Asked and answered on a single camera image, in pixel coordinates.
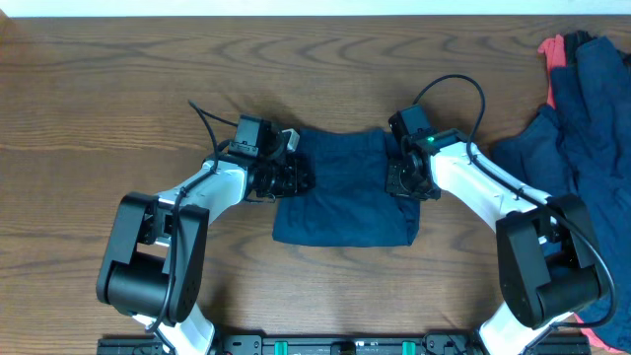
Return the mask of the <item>navy blue shorts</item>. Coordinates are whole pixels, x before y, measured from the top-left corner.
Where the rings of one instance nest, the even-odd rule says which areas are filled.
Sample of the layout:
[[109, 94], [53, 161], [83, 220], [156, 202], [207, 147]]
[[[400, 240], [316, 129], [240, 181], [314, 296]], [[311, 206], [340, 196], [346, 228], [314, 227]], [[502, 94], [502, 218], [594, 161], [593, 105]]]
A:
[[315, 187], [280, 201], [274, 241], [343, 248], [413, 244], [420, 227], [420, 202], [386, 192], [388, 160], [400, 156], [390, 133], [305, 129], [298, 152], [311, 165]]

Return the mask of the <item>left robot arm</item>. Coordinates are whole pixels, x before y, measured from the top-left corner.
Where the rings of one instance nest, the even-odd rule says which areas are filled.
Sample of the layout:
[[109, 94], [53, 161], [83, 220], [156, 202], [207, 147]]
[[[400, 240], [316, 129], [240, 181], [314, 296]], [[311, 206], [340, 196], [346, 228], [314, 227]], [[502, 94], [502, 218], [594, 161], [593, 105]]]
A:
[[199, 294], [210, 225], [255, 194], [259, 202], [314, 187], [292, 128], [243, 115], [235, 136], [214, 141], [200, 170], [158, 192], [130, 192], [118, 205], [96, 292], [145, 327], [139, 338], [103, 338], [101, 354], [219, 354], [215, 325]]

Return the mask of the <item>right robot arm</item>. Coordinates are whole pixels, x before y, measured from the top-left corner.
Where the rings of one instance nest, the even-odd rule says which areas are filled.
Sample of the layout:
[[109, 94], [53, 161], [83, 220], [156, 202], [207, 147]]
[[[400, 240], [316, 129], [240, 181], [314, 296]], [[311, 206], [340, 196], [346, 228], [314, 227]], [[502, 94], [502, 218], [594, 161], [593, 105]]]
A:
[[496, 236], [500, 308], [469, 335], [426, 335], [425, 353], [590, 353], [585, 336], [558, 331], [570, 315], [615, 293], [586, 204], [521, 182], [460, 131], [435, 129], [419, 105], [397, 111], [388, 125], [401, 156], [388, 163], [386, 191], [419, 201], [446, 191]]

